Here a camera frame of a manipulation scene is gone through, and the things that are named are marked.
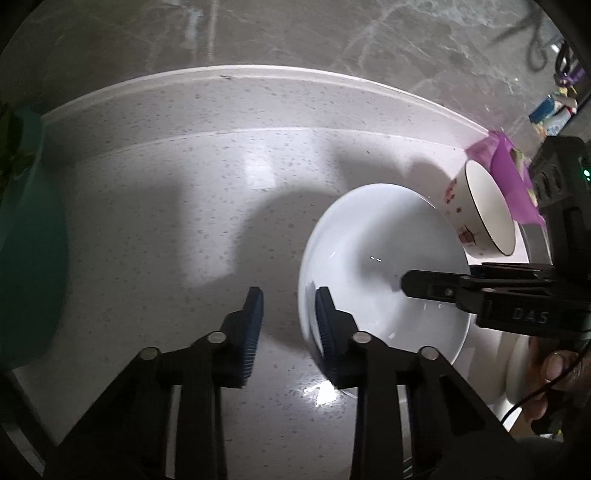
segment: speckled countertop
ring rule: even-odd
[[[532,0],[44,0],[0,56],[0,92],[54,108],[150,73],[289,65],[416,93],[531,151],[555,34]]]
[[[306,240],[364,184],[402,184],[442,206],[464,148],[486,130],[374,82],[276,67],[146,77],[44,120],[70,282],[50,350],[16,375],[51,434],[63,438],[140,349],[191,344],[257,285],[254,373],[223,392],[230,477],[346,476],[356,401],[324,380],[301,337]],[[511,260],[527,261],[520,236]],[[455,363],[498,414],[514,341],[471,326]]]

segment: white plate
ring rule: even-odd
[[[529,363],[530,337],[520,335],[513,347],[513,353],[507,366],[505,394],[512,405],[525,397],[525,375]]]
[[[411,352],[434,346],[453,362],[470,314],[408,298],[400,288],[408,270],[470,272],[456,231],[425,198],[399,185],[373,184],[332,204],[308,240],[298,283],[301,330],[314,360],[321,345],[314,294],[326,286],[360,330]]]

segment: black cable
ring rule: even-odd
[[[551,382],[546,383],[546,385],[538,388],[538,390],[533,391],[529,395],[526,395],[524,398],[519,400],[519,402],[517,402],[515,405],[513,405],[509,409],[509,411],[507,413],[505,413],[505,416],[502,418],[501,423],[504,424],[506,422],[506,420],[511,416],[511,414],[515,410],[517,410],[518,408],[521,408],[524,404],[528,403],[532,398],[537,397],[541,393],[546,393],[549,389],[551,389],[553,386],[555,386],[563,378],[565,378],[567,375],[569,375],[569,373],[571,373],[577,367],[577,365],[582,362],[584,356],[587,355],[590,348],[591,348],[591,339],[587,340],[587,343],[585,343],[585,346],[580,351],[579,356],[577,357],[577,359],[574,361],[574,363],[570,367],[568,367],[564,372],[562,372],[559,376],[557,376]]]

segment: ceramic bowl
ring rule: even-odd
[[[321,355],[314,294],[326,286],[360,330],[411,352],[434,346],[453,362],[470,314],[407,297],[400,281],[413,269],[470,271],[456,232],[425,198],[399,185],[373,184],[332,204],[308,240],[298,284],[301,331],[314,360]]]
[[[468,160],[449,184],[445,214],[464,249],[475,258],[508,257],[515,251],[515,225],[491,174]]]

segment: marble wall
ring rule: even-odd
[[[0,56],[0,92],[52,108],[150,73],[290,65],[401,88],[531,150],[554,33],[531,0],[45,0]]]

